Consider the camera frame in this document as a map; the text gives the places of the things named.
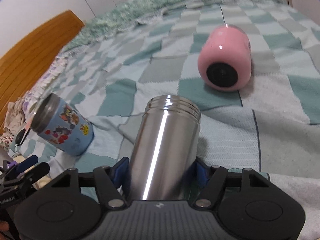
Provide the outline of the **floral pillow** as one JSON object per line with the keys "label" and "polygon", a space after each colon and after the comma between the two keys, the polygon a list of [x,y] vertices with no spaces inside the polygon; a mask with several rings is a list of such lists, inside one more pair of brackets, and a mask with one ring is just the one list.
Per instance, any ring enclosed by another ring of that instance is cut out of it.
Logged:
{"label": "floral pillow", "polygon": [[35,108],[47,87],[65,70],[67,63],[67,57],[56,56],[48,70],[31,89],[27,90],[15,102],[8,103],[4,119],[4,131],[1,132],[1,150],[9,151],[14,136],[19,132],[20,127]]}

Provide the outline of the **blue sticker cup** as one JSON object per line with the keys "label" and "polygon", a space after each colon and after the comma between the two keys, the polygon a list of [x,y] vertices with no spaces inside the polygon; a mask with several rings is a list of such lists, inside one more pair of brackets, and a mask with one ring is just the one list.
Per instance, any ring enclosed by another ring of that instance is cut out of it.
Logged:
{"label": "blue sticker cup", "polygon": [[94,138],[92,123],[54,93],[41,102],[30,128],[71,156],[82,155]]}

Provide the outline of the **stainless steel cup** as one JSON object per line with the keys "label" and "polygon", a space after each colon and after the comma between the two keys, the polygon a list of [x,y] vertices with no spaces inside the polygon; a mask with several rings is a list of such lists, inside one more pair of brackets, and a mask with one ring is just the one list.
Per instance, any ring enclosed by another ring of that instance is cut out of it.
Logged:
{"label": "stainless steel cup", "polygon": [[178,95],[152,98],[142,116],[123,192],[132,200],[180,200],[188,195],[201,113]]}

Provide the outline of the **pink cup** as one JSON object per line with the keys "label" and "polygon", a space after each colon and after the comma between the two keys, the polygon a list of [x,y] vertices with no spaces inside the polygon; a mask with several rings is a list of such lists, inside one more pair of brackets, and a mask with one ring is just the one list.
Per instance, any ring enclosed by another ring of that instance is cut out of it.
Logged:
{"label": "pink cup", "polygon": [[215,90],[233,92],[244,88],[252,73],[248,36],[230,24],[215,28],[200,51],[197,66],[204,82]]}

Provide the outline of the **green fluffy duvet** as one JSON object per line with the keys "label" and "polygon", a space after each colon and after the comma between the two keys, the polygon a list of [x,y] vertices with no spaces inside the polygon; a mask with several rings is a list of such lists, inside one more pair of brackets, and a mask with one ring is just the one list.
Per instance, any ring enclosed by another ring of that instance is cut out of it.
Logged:
{"label": "green fluffy duvet", "polygon": [[[206,4],[228,3],[238,0],[128,0],[113,10],[87,21],[80,33],[62,48],[62,52],[109,38],[116,33],[127,31],[138,24],[149,24],[154,18],[171,9],[185,6],[189,2]],[[247,0],[284,4],[286,0]]]}

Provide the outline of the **wooden headboard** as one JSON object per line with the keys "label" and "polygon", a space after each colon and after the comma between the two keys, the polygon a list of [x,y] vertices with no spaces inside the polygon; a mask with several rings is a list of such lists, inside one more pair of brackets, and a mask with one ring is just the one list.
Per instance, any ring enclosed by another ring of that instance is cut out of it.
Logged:
{"label": "wooden headboard", "polygon": [[1,57],[1,132],[8,103],[35,85],[59,51],[83,27],[84,22],[66,10],[34,29]]}

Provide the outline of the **checkered green blanket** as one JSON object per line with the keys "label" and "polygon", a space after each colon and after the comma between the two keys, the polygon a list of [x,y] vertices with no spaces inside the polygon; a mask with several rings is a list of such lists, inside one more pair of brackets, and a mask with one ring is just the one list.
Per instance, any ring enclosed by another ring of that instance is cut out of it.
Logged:
{"label": "checkered green blanket", "polygon": [[[11,156],[37,155],[55,177],[113,165],[133,148],[142,113],[159,95],[200,109],[198,156],[209,165],[251,167],[304,207],[300,239],[319,239],[319,25],[276,2],[206,1],[165,7],[147,19],[110,15],[86,24],[65,46],[62,73],[47,88],[93,122],[97,137],[71,157],[31,132]],[[253,70],[238,92],[208,87],[197,59],[210,33],[229,23],[251,44]]]}

